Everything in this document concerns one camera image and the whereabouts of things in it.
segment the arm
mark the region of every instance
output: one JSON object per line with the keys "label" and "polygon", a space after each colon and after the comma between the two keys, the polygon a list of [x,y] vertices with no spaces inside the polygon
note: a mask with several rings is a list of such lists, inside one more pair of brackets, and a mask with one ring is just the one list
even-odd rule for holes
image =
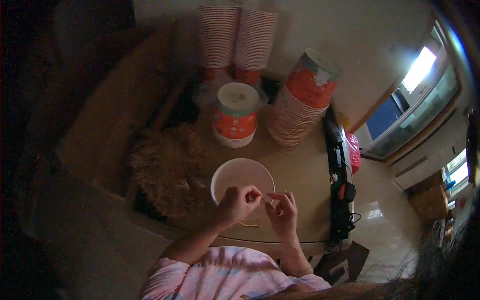
{"label": "arm", "polygon": [[288,276],[301,277],[306,274],[313,274],[313,269],[300,247],[297,236],[297,206],[292,193],[269,193],[272,199],[279,200],[274,209],[271,204],[266,203],[265,209],[273,231],[282,243],[281,259],[282,271]]}
{"label": "arm", "polygon": [[174,241],[162,253],[168,259],[192,265],[205,254],[217,235],[243,221],[260,205],[262,193],[253,185],[228,188],[215,211],[214,218],[202,226],[202,230]]}

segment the table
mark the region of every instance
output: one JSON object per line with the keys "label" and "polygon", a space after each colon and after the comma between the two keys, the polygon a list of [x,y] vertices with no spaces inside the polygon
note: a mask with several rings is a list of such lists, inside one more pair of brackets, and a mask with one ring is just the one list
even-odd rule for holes
{"label": "table", "polygon": [[[322,123],[318,123],[295,151],[283,153],[266,129],[266,116],[270,109],[271,106],[267,105],[259,112],[257,131],[253,141],[245,147],[236,149],[223,147],[216,141],[212,131],[211,116],[209,113],[202,113],[195,124],[207,157],[202,173],[209,180],[221,164],[237,157],[260,162],[271,173],[277,192],[288,191],[295,195],[299,213],[297,233],[305,255],[322,253],[329,247],[326,241],[329,240],[330,235],[330,172]],[[350,167],[347,156],[345,161]],[[132,210],[137,190],[138,186],[132,182],[126,196],[127,218],[143,229],[171,239],[195,230],[208,218],[214,205],[207,189],[205,197],[209,200],[201,212],[189,218],[168,219],[161,223]],[[222,232],[213,245],[249,247],[275,256],[279,243],[275,239],[267,215],[262,214],[246,223],[261,227],[246,228],[236,224]],[[348,246],[349,241],[345,241],[342,248],[346,249]]]}

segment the sunlight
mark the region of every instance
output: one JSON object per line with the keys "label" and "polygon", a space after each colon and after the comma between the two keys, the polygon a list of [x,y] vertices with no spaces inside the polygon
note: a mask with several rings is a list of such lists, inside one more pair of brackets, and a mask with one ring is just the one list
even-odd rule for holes
{"label": "sunlight", "polygon": [[433,62],[437,57],[427,47],[423,47],[412,67],[402,80],[403,85],[411,94],[423,78],[430,72]]}

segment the paper bowl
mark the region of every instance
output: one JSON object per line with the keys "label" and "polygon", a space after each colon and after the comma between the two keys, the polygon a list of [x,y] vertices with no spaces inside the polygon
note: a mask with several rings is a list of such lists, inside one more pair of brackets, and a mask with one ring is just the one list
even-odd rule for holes
{"label": "paper bowl", "polygon": [[[270,172],[256,162],[248,158],[235,158],[221,165],[213,174],[210,184],[210,194],[215,204],[219,204],[227,188],[232,186],[247,186],[253,184],[264,195],[264,201],[271,203],[272,199],[266,195],[275,192],[275,184]],[[255,219],[265,211],[265,206],[258,206],[245,220]]]}

